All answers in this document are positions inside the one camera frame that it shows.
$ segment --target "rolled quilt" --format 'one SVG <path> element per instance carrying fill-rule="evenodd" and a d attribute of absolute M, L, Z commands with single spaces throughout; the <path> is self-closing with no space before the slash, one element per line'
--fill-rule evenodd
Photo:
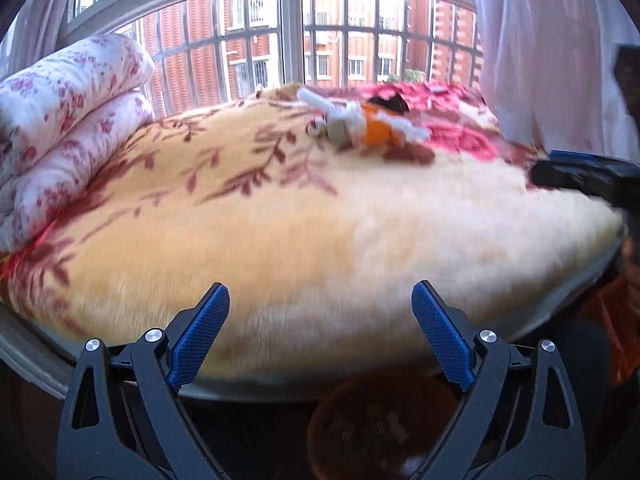
<path fill-rule="evenodd" d="M 84 191 L 140 126 L 154 120 L 138 91 L 120 95 L 85 117 L 24 175 L 0 188 L 0 251 L 25 247 Z"/>
<path fill-rule="evenodd" d="M 89 112 L 138 88 L 154 63 L 136 41 L 94 36 L 0 83 L 0 186 L 30 170 Z"/>

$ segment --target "blue gripper pad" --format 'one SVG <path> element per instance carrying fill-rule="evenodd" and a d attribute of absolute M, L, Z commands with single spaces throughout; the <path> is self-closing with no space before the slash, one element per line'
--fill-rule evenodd
<path fill-rule="evenodd" d="M 193 383 L 228 314 L 229 291 L 219 285 L 204 299 L 199 313 L 174 345 L 166 381 L 176 393 L 184 384 Z"/>
<path fill-rule="evenodd" d="M 443 305 L 424 283 L 414 286 L 411 304 L 415 319 L 418 320 L 447 380 L 459 384 L 462 391 L 466 392 L 476 381 L 471 369 L 469 346 L 443 310 Z"/>

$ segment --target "brown bowl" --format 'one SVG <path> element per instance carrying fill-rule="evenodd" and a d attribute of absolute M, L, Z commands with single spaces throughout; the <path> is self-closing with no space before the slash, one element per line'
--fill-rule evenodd
<path fill-rule="evenodd" d="M 458 401 L 438 378 L 375 372 L 325 398 L 306 435 L 318 480 L 410 478 L 450 421 Z"/>

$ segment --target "white curtain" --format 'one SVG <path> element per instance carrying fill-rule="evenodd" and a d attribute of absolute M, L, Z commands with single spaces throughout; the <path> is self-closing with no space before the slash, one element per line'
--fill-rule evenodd
<path fill-rule="evenodd" d="M 640 162 L 613 77 L 616 45 L 640 44 L 618 0 L 476 0 L 482 94 L 509 140 Z"/>
<path fill-rule="evenodd" d="M 55 51 L 67 1 L 27 0 L 2 41 L 0 76 L 16 73 Z"/>

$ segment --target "blanket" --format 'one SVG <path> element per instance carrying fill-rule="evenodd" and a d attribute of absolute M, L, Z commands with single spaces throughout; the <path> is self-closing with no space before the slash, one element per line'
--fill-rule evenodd
<path fill-rule="evenodd" d="M 347 374 L 428 352 L 410 306 L 419 280 L 482 322 L 619 235 L 605 203 L 533 189 L 482 148 L 498 132 L 480 101 L 425 88 L 412 120 L 434 131 L 428 164 L 309 136 L 314 111 L 295 88 L 142 128 L 2 261 L 0 297 L 66 336 L 117 344 L 222 282 L 230 314 L 202 374 Z"/>

